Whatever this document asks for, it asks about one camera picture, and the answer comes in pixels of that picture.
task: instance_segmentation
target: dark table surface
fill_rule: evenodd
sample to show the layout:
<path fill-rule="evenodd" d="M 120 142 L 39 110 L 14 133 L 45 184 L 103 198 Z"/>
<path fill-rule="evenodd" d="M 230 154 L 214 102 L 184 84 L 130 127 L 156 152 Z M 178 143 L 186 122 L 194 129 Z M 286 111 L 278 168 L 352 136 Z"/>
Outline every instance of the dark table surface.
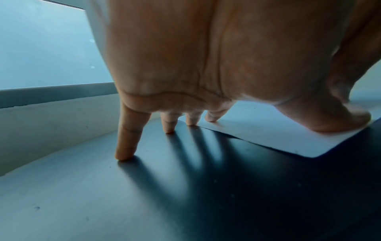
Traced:
<path fill-rule="evenodd" d="M 116 133 L 0 177 L 0 236 L 18 240 L 381 240 L 381 123 L 315 159 L 179 122 Z"/>

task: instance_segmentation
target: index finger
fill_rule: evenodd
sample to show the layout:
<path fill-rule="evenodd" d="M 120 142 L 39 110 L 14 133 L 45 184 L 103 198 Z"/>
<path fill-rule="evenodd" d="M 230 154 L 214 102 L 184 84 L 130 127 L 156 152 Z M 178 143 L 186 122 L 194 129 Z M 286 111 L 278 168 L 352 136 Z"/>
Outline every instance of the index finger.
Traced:
<path fill-rule="evenodd" d="M 123 161 L 134 156 L 143 128 L 150 117 L 151 113 L 132 110 L 121 102 L 116 159 Z"/>

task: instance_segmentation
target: white paper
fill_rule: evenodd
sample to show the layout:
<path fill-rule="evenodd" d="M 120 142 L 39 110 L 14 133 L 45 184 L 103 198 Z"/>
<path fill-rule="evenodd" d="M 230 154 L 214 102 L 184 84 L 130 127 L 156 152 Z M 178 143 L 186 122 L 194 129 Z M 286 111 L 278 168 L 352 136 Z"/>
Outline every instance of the white paper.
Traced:
<path fill-rule="evenodd" d="M 351 94 L 351 104 L 369 110 L 375 121 L 381 117 L 381 90 L 355 90 Z M 271 105 L 248 101 L 238 101 L 216 123 L 205 121 L 205 114 L 198 123 L 200 127 L 305 157 L 320 156 L 362 130 L 315 133 L 284 116 Z"/>

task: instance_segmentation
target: skin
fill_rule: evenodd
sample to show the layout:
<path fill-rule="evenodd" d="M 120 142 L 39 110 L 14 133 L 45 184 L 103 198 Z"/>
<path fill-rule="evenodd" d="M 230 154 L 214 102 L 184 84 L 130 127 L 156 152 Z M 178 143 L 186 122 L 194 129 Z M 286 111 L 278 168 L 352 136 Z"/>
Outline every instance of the skin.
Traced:
<path fill-rule="evenodd" d="M 121 98 L 115 157 L 151 113 L 217 121 L 237 100 L 272 104 L 313 131 L 364 126 L 344 104 L 381 56 L 379 0 L 94 0 L 87 15 Z"/>

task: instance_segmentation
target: sheet of paper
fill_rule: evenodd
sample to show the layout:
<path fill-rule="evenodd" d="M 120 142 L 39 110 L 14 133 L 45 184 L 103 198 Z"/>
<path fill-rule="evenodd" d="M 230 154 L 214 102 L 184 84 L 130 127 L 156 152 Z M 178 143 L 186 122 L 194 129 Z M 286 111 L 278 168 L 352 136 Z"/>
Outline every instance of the sheet of paper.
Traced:
<path fill-rule="evenodd" d="M 351 94 L 351 103 L 372 113 L 372 120 L 381 117 L 381 90 L 358 89 Z M 271 105 L 239 101 L 216 123 L 206 122 L 203 114 L 198 126 L 219 131 L 265 147 L 305 157 L 317 157 L 360 130 L 319 134 L 282 115 Z"/>

